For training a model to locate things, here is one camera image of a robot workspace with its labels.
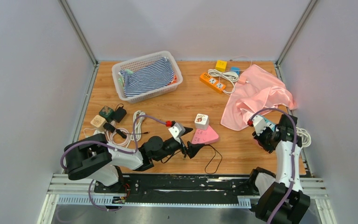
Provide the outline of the pink triangular socket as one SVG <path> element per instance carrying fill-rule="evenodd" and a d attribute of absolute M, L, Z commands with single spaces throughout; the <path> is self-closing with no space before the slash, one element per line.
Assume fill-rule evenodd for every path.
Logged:
<path fill-rule="evenodd" d="M 196 129 L 191 143 L 213 144 L 218 142 L 219 139 L 219 135 L 216 133 L 216 131 L 211 126 L 208 126 L 206 130 Z"/>

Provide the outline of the teal USB power strip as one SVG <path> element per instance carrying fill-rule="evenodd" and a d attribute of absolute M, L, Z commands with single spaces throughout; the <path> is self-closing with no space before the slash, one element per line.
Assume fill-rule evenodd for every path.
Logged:
<path fill-rule="evenodd" d="M 267 118 L 263 118 L 263 119 L 264 119 L 266 125 L 268 127 L 270 127 L 271 129 L 273 129 L 276 126 L 276 124 L 274 122 L 270 121 L 269 119 L 267 119 Z"/>

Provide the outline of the white tiger cube socket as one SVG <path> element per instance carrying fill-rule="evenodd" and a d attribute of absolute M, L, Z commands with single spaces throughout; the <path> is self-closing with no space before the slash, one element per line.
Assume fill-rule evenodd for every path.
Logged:
<path fill-rule="evenodd" d="M 198 113 L 194 120 L 195 128 L 199 130 L 207 130 L 209 127 L 209 116 Z"/>

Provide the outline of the orange USB power strip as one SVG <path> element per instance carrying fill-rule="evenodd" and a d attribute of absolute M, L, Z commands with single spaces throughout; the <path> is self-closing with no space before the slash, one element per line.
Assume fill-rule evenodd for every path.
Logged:
<path fill-rule="evenodd" d="M 218 79 L 214 78 L 208 73 L 202 73 L 200 75 L 200 81 L 220 94 L 222 94 L 226 88 L 223 83 L 221 83 Z"/>

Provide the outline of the pink USB charger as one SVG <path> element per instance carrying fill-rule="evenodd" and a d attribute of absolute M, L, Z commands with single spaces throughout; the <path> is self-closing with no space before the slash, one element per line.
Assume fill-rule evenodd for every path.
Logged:
<path fill-rule="evenodd" d="M 246 84 L 246 83 L 248 83 L 248 79 L 247 79 L 247 77 L 239 77 L 237 83 Z"/>

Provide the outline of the yellow cube socket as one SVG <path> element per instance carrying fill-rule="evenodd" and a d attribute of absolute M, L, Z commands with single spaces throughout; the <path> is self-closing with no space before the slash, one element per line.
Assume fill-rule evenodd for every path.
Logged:
<path fill-rule="evenodd" d="M 215 69 L 217 71 L 224 72 L 226 71 L 226 68 L 227 68 L 227 61 L 223 61 L 223 60 L 216 61 Z"/>

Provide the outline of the blue plug adapter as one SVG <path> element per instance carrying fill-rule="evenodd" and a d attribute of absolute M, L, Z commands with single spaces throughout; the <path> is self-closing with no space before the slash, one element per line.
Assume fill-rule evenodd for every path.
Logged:
<path fill-rule="evenodd" d="M 240 68 L 238 67 L 231 67 L 230 71 L 235 72 L 238 76 L 240 75 L 241 72 Z"/>

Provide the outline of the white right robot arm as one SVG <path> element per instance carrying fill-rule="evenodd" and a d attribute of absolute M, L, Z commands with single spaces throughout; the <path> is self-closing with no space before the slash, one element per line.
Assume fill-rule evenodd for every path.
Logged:
<path fill-rule="evenodd" d="M 252 134 L 268 153 L 277 157 L 277 171 L 272 173 L 257 167 L 251 172 L 248 190 L 260 194 L 255 216 L 268 224 L 298 224 L 307 212 L 311 199 L 303 191 L 299 174 L 302 138 L 296 132 L 297 117 L 283 114 L 278 124 L 255 115 L 248 125 Z"/>

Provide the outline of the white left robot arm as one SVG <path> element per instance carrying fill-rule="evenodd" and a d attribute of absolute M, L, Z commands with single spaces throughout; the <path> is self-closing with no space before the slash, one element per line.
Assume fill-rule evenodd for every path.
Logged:
<path fill-rule="evenodd" d="M 106 136 L 98 133 L 66 146 L 60 165 L 67 171 L 70 180 L 91 178 L 111 192 L 118 193 L 124 188 L 121 167 L 146 171 L 154 166 L 154 161 L 170 159 L 177 152 L 193 158 L 205 144 L 184 143 L 181 136 L 191 131 L 192 128 L 188 127 L 170 127 L 171 138 L 163 140 L 153 136 L 135 150 L 108 143 Z"/>

